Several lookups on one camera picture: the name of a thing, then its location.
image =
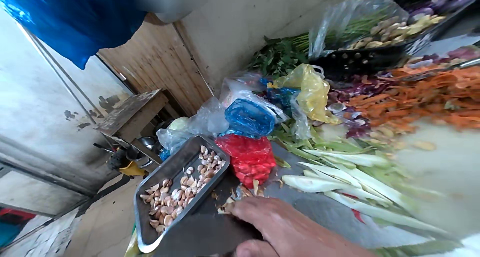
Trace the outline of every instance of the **plastic bag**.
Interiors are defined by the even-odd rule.
[[[398,22],[407,21],[408,12],[393,0],[345,0],[329,6],[320,24],[310,29],[310,58],[318,58],[329,52],[345,48],[350,43],[370,35],[378,22],[398,17]]]
[[[273,87],[273,81],[267,78],[261,78],[260,82],[267,87],[267,99],[273,105],[281,108],[285,115],[292,116],[292,110],[290,106],[290,100],[293,94],[299,92],[300,89],[297,88],[279,88],[275,89]]]
[[[254,179],[263,184],[277,164],[267,137],[255,140],[229,134],[217,138],[215,143],[231,156],[235,175],[249,189],[254,187]]]
[[[250,138],[268,136],[275,127],[275,117],[262,106],[243,98],[236,99],[226,110],[229,130]]]
[[[321,73],[315,71],[314,66],[301,64],[289,75],[279,77],[273,82],[275,88],[300,88],[297,96],[300,109],[312,120],[324,123],[339,124],[340,120],[327,110],[328,91],[330,84],[324,81],[323,69]]]
[[[266,89],[266,87],[261,84],[260,79],[260,74],[249,72],[243,73],[239,77],[225,78],[220,94],[222,105],[229,107],[239,98],[246,99],[265,108],[275,118],[275,124],[287,121],[289,117],[282,109],[252,93],[252,91],[261,92]]]
[[[307,115],[300,109],[297,103],[298,92],[292,95],[290,104],[292,107],[292,116],[295,123],[291,126],[292,134],[300,140],[308,140],[312,137],[310,133],[310,125],[308,124]]]
[[[99,49],[126,43],[146,14],[134,0],[0,0],[0,6],[82,70]]]
[[[188,119],[185,127],[180,130],[159,129],[156,135],[162,146],[173,155],[190,137],[198,134],[217,137],[228,128],[225,107],[216,97],[211,97],[194,116]]]

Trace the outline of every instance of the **metal tray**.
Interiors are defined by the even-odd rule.
[[[174,189],[180,187],[180,179],[185,175],[183,168],[192,166],[194,173],[192,174],[198,179],[199,173],[197,171],[198,165],[201,160],[198,159],[200,153],[200,146],[204,145],[209,151],[215,151],[215,153],[226,161],[225,166],[219,170],[212,180],[195,196],[192,202],[190,202],[180,215],[174,220],[174,223],[180,221],[186,215],[190,215],[201,205],[202,201],[206,199],[215,186],[225,175],[225,171],[230,164],[230,156],[220,149],[212,140],[204,135],[197,135],[191,137],[186,141],[180,150],[174,155],[170,156],[165,162],[162,163],[155,171],[153,171],[147,178],[145,178],[133,197],[133,203],[135,208],[135,224],[138,235],[138,247],[144,253],[150,253],[161,243],[162,238],[168,235],[169,230],[165,230],[160,236],[154,228],[150,226],[148,212],[150,211],[150,205],[146,205],[140,199],[140,194],[145,192],[146,189],[151,186],[162,182],[165,179],[173,178],[173,184],[170,187],[169,193]]]

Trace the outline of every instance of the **green leafy vegetable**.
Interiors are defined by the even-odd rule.
[[[298,51],[291,38],[268,39],[266,46],[256,52],[248,65],[249,70],[260,70],[273,79],[288,75],[298,65],[308,63],[304,52]]]

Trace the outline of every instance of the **yellow plastic bag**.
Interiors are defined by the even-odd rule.
[[[125,257],[153,257],[155,251],[151,253],[142,253],[138,248],[137,240],[137,229],[133,231],[131,235],[130,242],[128,243],[127,251],[125,252]]]
[[[330,84],[324,81],[322,73],[308,64],[301,64],[289,75],[279,77],[273,82],[274,88],[300,88],[297,101],[303,112],[312,120],[324,123],[340,124],[340,120],[327,110]]]

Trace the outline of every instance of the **blue plastic bag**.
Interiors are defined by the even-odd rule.
[[[272,133],[275,117],[262,106],[237,98],[226,110],[225,119],[230,127],[224,134],[234,133],[249,138],[260,138]]]
[[[265,85],[269,86],[268,83],[273,83],[272,81],[266,79],[266,78],[261,78],[260,82]],[[290,105],[290,99],[293,94],[296,92],[299,92],[300,89],[297,88],[267,88],[267,99],[270,101],[273,105],[281,108],[283,112],[288,115],[292,116],[292,110],[291,110],[291,105]]]
[[[0,0],[0,7],[76,66],[126,43],[146,12],[134,0]]]

